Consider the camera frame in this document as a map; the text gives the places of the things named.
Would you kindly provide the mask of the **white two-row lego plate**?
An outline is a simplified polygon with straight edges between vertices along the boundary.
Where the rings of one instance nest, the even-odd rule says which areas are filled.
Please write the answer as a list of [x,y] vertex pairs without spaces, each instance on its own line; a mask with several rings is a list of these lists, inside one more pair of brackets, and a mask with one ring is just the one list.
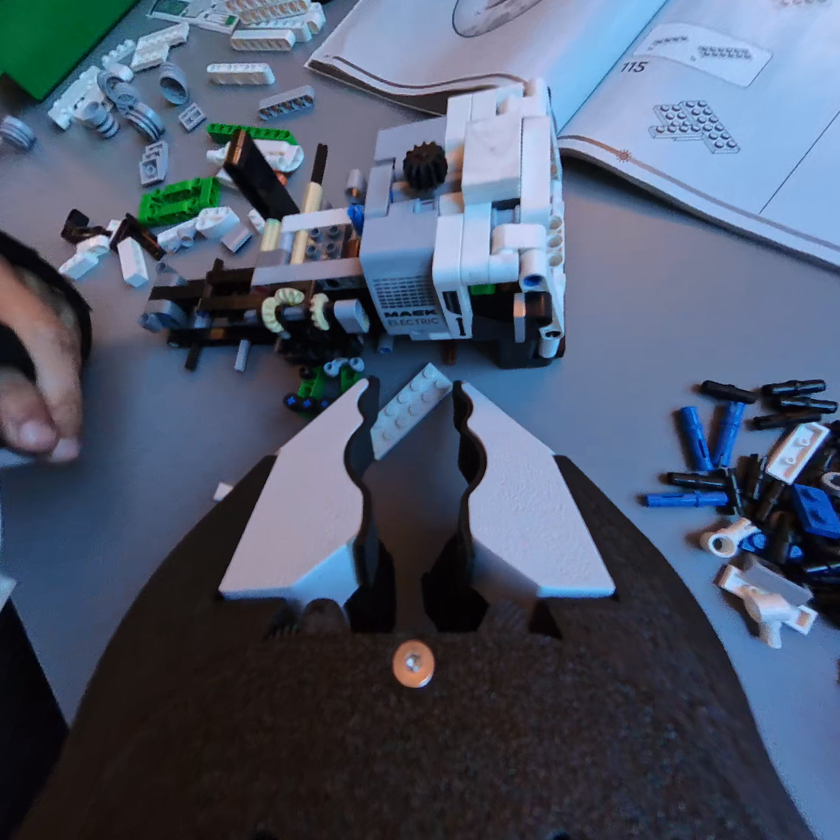
[[374,459],[382,460],[451,393],[453,382],[434,364],[420,372],[378,412],[371,428]]

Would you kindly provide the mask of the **white technic panel with pins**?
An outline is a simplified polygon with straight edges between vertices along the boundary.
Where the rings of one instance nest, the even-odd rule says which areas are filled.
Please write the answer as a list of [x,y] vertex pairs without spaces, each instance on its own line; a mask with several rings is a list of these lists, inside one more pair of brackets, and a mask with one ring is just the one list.
[[256,140],[258,150],[275,172],[294,172],[304,161],[305,153],[299,145],[282,140]]

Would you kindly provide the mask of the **sticker sheet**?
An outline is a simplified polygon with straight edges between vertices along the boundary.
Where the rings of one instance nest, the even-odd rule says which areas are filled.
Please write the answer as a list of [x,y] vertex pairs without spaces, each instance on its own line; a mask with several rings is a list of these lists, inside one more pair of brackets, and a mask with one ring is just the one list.
[[231,35],[239,24],[239,17],[229,11],[225,1],[155,1],[146,16],[222,35]]

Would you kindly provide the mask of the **green and black lego subassembly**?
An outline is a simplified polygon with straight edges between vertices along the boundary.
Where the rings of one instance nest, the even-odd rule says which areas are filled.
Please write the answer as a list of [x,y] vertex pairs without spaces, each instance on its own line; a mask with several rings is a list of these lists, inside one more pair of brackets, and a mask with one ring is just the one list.
[[315,368],[302,368],[298,390],[286,394],[283,405],[294,413],[314,417],[351,389],[363,372],[360,356],[339,357]]

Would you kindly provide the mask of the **partly built lego truck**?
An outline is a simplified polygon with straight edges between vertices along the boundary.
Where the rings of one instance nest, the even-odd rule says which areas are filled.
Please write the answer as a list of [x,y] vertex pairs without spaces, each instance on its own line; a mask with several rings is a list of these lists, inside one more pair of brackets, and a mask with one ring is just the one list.
[[448,100],[444,116],[378,132],[346,207],[320,182],[298,207],[266,191],[268,162],[243,131],[224,168],[252,205],[252,268],[218,260],[203,279],[156,286],[140,326],[188,349],[274,344],[315,368],[366,340],[483,347],[503,370],[564,355],[566,278],[560,154],[546,81]]

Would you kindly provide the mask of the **dark brown lego bar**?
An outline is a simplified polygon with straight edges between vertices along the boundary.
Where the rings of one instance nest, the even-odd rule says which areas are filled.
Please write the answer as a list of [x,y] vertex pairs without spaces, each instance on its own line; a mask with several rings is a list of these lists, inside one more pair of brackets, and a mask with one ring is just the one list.
[[160,246],[157,238],[130,213],[125,214],[111,234],[109,242],[111,251],[116,252],[119,244],[127,238],[133,239],[156,261],[160,261],[165,256],[165,250]]

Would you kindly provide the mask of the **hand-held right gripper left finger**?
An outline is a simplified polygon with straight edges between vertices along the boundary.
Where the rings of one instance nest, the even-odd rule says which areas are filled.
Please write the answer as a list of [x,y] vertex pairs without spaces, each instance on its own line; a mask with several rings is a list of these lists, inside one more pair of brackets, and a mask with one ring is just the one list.
[[378,379],[363,377],[280,447],[218,586],[223,598],[394,610],[393,561],[364,483],[379,396]]

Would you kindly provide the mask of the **green storage bin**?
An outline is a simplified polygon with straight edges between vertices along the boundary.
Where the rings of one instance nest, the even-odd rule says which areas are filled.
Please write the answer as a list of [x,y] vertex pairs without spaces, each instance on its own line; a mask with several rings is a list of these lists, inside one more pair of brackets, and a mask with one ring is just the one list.
[[135,1],[2,1],[2,75],[42,102],[135,5]]

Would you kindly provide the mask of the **group of white technic beams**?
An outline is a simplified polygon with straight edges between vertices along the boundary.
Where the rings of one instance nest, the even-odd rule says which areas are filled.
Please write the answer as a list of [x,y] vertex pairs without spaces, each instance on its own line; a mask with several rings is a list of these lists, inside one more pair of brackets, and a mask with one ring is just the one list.
[[326,24],[322,4],[316,1],[225,1],[223,5],[238,19],[230,43],[239,51],[292,51],[310,42]]

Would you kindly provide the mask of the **green long thin beam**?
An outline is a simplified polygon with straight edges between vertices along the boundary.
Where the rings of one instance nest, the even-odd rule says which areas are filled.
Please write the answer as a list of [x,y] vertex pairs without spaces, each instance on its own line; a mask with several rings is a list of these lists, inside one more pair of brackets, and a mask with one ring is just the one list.
[[285,129],[238,125],[224,122],[211,122],[206,127],[209,137],[217,144],[226,144],[234,138],[237,131],[243,131],[255,141],[285,142],[298,145],[295,136]]

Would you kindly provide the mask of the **black small lego connector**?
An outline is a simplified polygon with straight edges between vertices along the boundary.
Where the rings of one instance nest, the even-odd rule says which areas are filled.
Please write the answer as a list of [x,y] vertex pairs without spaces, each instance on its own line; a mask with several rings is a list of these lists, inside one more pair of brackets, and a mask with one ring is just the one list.
[[91,225],[90,219],[82,211],[72,208],[60,231],[60,236],[71,245],[78,245],[91,238],[104,236],[110,240],[111,233],[101,225]]

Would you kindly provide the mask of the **white triangular liftarm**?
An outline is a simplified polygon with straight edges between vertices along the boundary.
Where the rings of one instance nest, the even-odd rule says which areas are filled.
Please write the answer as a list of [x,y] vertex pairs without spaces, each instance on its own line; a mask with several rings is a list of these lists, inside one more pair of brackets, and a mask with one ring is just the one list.
[[238,215],[230,206],[204,208],[194,219],[195,231],[205,238],[218,239],[240,225]]

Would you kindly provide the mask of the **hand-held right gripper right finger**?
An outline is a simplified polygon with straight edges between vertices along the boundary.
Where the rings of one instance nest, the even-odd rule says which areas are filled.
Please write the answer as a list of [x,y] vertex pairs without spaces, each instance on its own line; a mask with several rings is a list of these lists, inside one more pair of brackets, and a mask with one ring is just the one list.
[[465,381],[453,402],[467,585],[485,599],[613,595],[552,449]]

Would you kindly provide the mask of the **light grey lego bar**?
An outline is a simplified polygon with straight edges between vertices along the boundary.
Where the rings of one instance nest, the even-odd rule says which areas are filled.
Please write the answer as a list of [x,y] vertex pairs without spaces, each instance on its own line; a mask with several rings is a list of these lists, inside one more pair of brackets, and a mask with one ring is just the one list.
[[259,100],[257,113],[265,121],[285,117],[295,112],[310,110],[316,101],[315,90],[309,86],[300,86],[275,93]]

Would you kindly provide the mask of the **white long lego plate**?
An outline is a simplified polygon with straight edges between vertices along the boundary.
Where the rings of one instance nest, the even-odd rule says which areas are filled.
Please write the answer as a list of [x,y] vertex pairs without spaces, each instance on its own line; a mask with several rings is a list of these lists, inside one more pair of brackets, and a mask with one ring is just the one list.
[[130,64],[132,72],[149,70],[164,64],[171,48],[186,43],[189,34],[190,25],[184,22],[139,38]]

